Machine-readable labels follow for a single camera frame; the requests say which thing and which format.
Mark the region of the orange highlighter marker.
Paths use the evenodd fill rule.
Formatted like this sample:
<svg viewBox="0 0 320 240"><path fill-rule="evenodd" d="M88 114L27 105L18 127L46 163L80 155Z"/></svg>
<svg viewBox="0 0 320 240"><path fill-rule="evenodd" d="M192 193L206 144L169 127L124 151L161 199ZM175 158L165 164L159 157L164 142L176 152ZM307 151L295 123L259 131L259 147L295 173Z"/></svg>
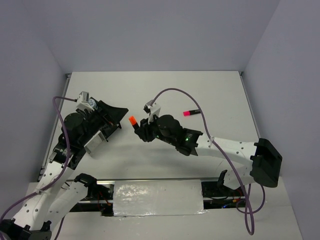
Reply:
<svg viewBox="0 0 320 240"><path fill-rule="evenodd" d="M130 124L132 125L132 127L134 128L134 130L139 129L139 124L137 122L137 120L135 119L135 117L132 115L128 118L128 120L130 121Z"/></svg>

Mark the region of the blue slime jar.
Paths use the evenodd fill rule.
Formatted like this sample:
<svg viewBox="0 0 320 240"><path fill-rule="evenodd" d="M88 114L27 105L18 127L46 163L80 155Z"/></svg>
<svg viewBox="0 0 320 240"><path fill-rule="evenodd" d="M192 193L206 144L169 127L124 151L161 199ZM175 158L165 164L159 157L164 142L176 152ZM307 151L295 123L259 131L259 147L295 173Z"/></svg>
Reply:
<svg viewBox="0 0 320 240"><path fill-rule="evenodd" d="M92 97L90 97L88 99L88 104L91 110L97 110L98 109L98 105L95 99L93 99Z"/></svg>

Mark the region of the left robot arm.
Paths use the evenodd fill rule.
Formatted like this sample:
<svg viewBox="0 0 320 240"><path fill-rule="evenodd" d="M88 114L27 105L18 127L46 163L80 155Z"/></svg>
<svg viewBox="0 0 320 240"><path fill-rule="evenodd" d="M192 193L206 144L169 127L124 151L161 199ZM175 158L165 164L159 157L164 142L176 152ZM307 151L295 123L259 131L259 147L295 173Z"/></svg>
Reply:
<svg viewBox="0 0 320 240"><path fill-rule="evenodd" d="M106 140L121 128L121 120L129 110L93 98L78 99L76 103L75 112L58 116L62 133L34 192L18 201L23 205L11 219L1 216L2 240L49 240L54 228L62 225L79 201L110 198L110 188L85 173L76 176L62 194L59 192L89 152L88 145L96 137Z"/></svg>

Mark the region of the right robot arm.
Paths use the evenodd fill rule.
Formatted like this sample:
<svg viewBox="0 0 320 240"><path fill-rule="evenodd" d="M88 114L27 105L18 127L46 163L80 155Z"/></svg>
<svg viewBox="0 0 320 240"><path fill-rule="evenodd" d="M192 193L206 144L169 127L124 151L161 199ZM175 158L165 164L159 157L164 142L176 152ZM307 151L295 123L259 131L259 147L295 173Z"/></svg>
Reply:
<svg viewBox="0 0 320 240"><path fill-rule="evenodd" d="M220 173L217 184L217 190L223 196L230 195L240 185L257 183L267 188L278 186L283 158L268 139L243 142L207 137L201 131L183 128L169 114L140 122L131 116L129 121L143 142L159 140L173 146L184 156L227 160L231 169Z"/></svg>

